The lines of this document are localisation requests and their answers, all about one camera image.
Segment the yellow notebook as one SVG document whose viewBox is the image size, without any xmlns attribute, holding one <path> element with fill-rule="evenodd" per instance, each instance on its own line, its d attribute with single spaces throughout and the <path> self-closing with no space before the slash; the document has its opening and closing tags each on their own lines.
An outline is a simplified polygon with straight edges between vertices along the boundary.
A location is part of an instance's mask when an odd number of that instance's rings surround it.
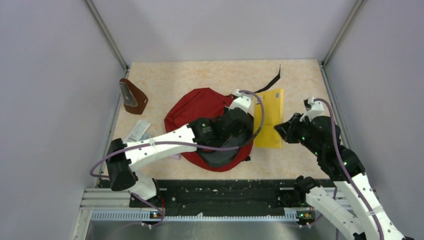
<svg viewBox="0 0 424 240">
<path fill-rule="evenodd" d="M 283 140 L 275 126 L 283 122 L 284 89 L 276 88 L 257 94 L 264 106 L 264 122 L 260 133 L 253 140 L 256 148 L 281 149 Z"/>
</svg>

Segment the red backpack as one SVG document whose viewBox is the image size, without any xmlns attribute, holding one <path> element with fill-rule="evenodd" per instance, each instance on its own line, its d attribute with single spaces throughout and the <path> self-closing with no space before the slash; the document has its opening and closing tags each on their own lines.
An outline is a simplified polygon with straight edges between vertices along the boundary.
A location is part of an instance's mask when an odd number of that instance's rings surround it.
<svg viewBox="0 0 424 240">
<path fill-rule="evenodd" d="M 278 73 L 265 87 L 256 90 L 253 97 L 258 93 L 269 90 L 279 79 Z M 196 88 L 185 94 L 167 113 L 164 126 L 167 132 L 176 130 L 198 118 L 216 118 L 224 114 L 233 101 L 233 94 L 222 95 L 215 90 L 204 87 Z M 208 151 L 199 149 L 196 152 L 185 152 L 183 157 L 190 163 L 212 172 L 226 172 L 243 161 L 250 160 L 253 142 L 260 133 L 263 123 L 260 121 L 262 114 L 258 111 L 253 116 L 253 136 L 242 148 L 232 151 Z"/>
</svg>

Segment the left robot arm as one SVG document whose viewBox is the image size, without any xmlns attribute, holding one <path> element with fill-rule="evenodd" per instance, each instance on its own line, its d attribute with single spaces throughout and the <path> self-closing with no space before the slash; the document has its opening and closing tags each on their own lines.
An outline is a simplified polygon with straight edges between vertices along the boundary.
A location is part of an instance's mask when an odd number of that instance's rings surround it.
<svg viewBox="0 0 424 240">
<path fill-rule="evenodd" d="M 163 135 L 137 142 L 115 139 L 106 157 L 110 189 L 129 192 L 149 207 L 160 202 L 155 180 L 137 171 L 157 160 L 198 150 L 235 151 L 247 144 L 253 133 L 253 117 L 239 107 L 222 116 L 198 118 Z"/>
</svg>

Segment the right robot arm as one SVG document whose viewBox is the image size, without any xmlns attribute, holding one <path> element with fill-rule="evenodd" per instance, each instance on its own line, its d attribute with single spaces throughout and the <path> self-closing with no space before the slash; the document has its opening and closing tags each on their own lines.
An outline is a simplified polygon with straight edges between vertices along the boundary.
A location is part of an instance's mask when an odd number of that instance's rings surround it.
<svg viewBox="0 0 424 240">
<path fill-rule="evenodd" d="M 333 116 L 295 113 L 274 129 L 289 144 L 301 144 L 317 157 L 318 166 L 336 190 L 343 193 L 346 210 L 312 177 L 296 179 L 293 200 L 318 210 L 347 240 L 407 240 L 386 214 L 375 195 L 365 167 L 354 151 L 341 144 L 340 128 Z"/>
</svg>

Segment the pink highlighter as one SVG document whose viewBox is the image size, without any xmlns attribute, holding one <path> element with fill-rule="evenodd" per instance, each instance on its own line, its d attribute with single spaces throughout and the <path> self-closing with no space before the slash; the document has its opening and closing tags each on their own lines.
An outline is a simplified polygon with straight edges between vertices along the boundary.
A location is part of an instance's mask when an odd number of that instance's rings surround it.
<svg viewBox="0 0 424 240">
<path fill-rule="evenodd" d="M 181 159 L 181 155 L 180 154 L 175 154 L 175 155 L 171 155 L 170 158 L 175 159 L 175 160 L 180 160 Z"/>
</svg>

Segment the white packaged card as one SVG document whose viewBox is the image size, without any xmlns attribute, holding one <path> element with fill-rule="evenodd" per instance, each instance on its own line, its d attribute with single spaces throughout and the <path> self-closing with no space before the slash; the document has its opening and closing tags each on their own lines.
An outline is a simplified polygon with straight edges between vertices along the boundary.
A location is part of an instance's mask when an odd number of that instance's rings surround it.
<svg viewBox="0 0 424 240">
<path fill-rule="evenodd" d="M 123 142 L 138 142 L 150 126 L 151 123 L 148 120 L 140 119 L 124 138 Z"/>
</svg>

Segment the brown leather case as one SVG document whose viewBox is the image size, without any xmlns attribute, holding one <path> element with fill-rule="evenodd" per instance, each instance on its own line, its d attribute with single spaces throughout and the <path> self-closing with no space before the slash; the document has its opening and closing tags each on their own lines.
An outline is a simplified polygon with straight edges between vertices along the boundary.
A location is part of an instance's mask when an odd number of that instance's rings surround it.
<svg viewBox="0 0 424 240">
<path fill-rule="evenodd" d="M 147 95 L 126 78 L 120 79 L 119 87 L 125 110 L 133 115 L 142 115 L 149 102 Z"/>
</svg>

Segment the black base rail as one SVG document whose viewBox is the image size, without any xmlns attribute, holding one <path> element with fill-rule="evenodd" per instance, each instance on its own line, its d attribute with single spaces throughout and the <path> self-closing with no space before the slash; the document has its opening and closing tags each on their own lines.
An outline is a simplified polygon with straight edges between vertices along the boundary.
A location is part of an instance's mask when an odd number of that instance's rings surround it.
<svg viewBox="0 0 424 240">
<path fill-rule="evenodd" d="M 157 195 L 147 202 L 167 217 L 284 216 L 309 208 L 295 192 L 293 179 L 157 180 Z"/>
</svg>

